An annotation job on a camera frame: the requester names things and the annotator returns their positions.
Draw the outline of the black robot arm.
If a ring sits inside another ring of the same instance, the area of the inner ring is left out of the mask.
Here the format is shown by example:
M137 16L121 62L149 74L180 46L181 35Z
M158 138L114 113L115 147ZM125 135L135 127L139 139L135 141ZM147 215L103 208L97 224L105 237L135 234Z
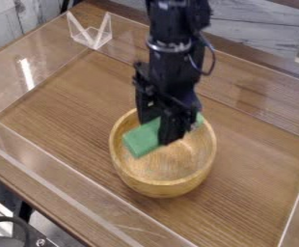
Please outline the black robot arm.
M159 125L159 143L182 139L197 124L202 104L197 84L214 67L206 67L206 53L214 50L204 34L210 25L208 0L146 0L150 57L135 62L135 102L139 121Z

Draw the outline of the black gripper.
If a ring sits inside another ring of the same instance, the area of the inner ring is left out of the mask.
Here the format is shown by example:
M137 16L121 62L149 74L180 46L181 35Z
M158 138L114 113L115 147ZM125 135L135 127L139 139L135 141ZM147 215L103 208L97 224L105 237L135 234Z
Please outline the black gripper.
M196 39L174 43L153 38L147 45L150 61L134 64L137 112L142 124L161 118L159 143L167 146L192 131L202 109L196 86L201 80L204 45Z

